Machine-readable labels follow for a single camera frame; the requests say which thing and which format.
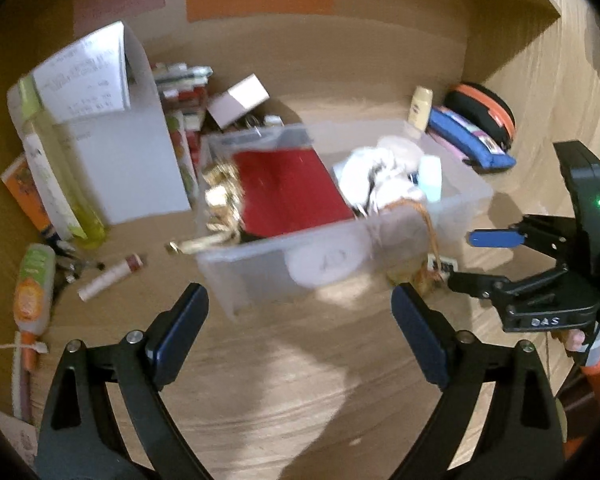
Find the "clear plastic container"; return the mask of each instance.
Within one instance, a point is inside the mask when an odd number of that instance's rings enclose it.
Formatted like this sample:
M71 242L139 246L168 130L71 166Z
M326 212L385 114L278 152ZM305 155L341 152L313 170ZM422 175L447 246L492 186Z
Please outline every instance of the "clear plastic container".
M233 140L240 135L249 139L245 143L230 142L226 136L208 136L203 140L201 163L202 167L208 164L211 153L230 156L242 150L307 146L308 139L312 139L314 149L330 168L351 150L375 146L380 137L388 135L409 136L410 128L405 121L380 120L293 124L230 134ZM415 142L425 153L442 160L442 199L427 205L438 240L441 244L460 240L474 216L486 211L493 189L434 140L422 136ZM205 184L201 182L201 186L204 189ZM381 216L215 248L198 254L197 258L206 284L233 317L244 306L284 300L357 272L382 269L423 254L428 247L422 218L405 207Z

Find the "glue bottle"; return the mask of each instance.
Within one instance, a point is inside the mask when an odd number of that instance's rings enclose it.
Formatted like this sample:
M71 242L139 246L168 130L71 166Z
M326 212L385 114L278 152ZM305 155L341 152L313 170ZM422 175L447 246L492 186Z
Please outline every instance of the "glue bottle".
M13 299L13 318L20 330L22 344L33 345L49 324L55 273L54 250L43 244L31 244L20 264ZM22 355L25 368L33 371L36 351L23 348Z
M51 196L52 206L66 223L76 243L84 248L94 249L105 239L104 225L74 178L58 134L40 103L31 75L18 81L18 91L24 119L22 143L27 160L39 169L44 186Z

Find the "red book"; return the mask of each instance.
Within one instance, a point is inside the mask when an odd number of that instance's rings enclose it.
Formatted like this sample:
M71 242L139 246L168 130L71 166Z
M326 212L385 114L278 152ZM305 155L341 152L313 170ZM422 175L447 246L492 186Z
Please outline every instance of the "red book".
M333 222L353 212L312 149L234 155L244 189L245 231L269 238Z

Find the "white cable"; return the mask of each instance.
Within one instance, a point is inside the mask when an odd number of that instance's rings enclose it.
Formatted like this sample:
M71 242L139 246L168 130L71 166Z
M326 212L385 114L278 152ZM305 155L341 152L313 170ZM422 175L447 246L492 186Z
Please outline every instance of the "white cable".
M35 350L37 353L39 353L39 354L47 354L49 352L49 348L42 341L36 341L35 343L33 343L33 345L23 345L23 344L16 344L16 343L8 343L8 344L5 344L5 345L0 345L0 350L2 350L4 348L16 348L16 347L31 348L31 349Z

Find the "orange book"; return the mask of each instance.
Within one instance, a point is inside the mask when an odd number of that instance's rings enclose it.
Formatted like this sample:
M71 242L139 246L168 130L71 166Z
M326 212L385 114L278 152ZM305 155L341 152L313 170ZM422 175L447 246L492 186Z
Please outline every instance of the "orange book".
M24 153L13 161L0 179L43 237L55 238L56 230L46 214Z

